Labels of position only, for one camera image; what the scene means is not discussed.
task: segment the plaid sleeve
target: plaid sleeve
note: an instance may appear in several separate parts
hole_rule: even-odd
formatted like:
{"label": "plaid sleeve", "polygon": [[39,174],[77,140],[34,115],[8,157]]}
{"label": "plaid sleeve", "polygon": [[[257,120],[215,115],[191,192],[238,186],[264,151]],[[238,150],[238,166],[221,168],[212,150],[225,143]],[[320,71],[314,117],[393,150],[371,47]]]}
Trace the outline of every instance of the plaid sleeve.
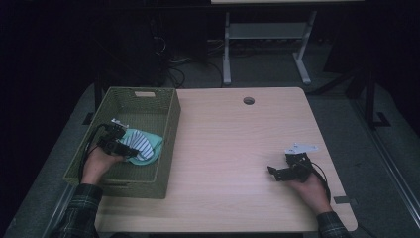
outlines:
{"label": "plaid sleeve", "polygon": [[91,184],[80,184],[51,237],[93,237],[96,212],[101,198],[101,188]]}
{"label": "plaid sleeve", "polygon": [[352,237],[336,212],[321,213],[316,217],[322,238]]}

